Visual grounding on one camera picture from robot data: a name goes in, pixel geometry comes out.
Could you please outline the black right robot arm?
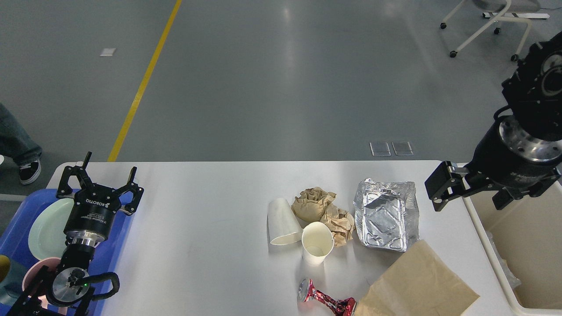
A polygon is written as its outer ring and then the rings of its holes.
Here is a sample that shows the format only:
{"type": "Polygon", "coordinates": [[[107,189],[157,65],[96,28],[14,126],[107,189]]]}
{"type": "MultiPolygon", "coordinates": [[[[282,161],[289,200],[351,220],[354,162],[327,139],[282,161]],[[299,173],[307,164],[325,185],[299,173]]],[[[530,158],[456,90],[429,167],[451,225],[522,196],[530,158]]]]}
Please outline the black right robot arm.
{"type": "Polygon", "coordinates": [[[502,82],[507,105],[463,167],[444,161],[425,187],[434,210],[459,197],[494,191],[497,210],[524,196],[539,197],[561,174],[561,34],[530,46],[514,74],[502,82]]]}

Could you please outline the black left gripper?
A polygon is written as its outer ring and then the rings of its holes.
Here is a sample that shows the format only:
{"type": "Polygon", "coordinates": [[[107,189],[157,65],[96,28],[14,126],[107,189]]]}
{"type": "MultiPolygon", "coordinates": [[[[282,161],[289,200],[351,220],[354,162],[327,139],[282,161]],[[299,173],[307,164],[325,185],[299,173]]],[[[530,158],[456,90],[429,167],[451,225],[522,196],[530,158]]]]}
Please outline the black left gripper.
{"type": "Polygon", "coordinates": [[[94,185],[86,172],[92,152],[87,152],[82,166],[65,166],[59,181],[56,198],[73,197],[74,205],[64,227],[67,244],[99,244],[108,240],[117,211],[131,216],[138,210],[144,189],[134,182],[137,167],[133,166],[128,182],[117,189],[94,185]],[[68,184],[71,176],[79,182],[80,190],[75,194],[68,184]],[[127,204],[120,197],[132,194],[127,204]]]}

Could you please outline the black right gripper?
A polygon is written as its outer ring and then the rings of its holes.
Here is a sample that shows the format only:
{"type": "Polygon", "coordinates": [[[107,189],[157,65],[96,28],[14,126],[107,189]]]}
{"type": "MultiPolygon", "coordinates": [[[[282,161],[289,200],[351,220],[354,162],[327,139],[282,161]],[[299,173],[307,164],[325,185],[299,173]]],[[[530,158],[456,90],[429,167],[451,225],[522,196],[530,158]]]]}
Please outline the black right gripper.
{"type": "Polygon", "coordinates": [[[492,201],[502,210],[524,196],[540,197],[561,174],[561,136],[542,140],[525,131],[513,115],[494,121],[476,146],[466,167],[443,161],[425,181],[433,208],[440,212],[451,200],[496,191],[492,201]]]}

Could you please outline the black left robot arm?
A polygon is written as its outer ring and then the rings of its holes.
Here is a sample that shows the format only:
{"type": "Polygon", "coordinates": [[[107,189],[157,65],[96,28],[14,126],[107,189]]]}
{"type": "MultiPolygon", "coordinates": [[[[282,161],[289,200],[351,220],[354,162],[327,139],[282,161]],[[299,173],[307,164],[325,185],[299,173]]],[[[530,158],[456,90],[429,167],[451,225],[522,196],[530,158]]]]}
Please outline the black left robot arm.
{"type": "Polygon", "coordinates": [[[115,272],[92,274],[90,265],[97,247],[109,240],[118,213],[134,214],[144,189],[135,182],[136,166],[122,187],[93,182],[86,171],[91,156],[88,152],[81,165],[64,167],[55,193],[58,200],[72,202],[59,263],[53,270],[46,264],[40,267],[8,310],[9,316],[61,316],[65,308],[86,316],[91,302],[120,290],[115,272]]]}

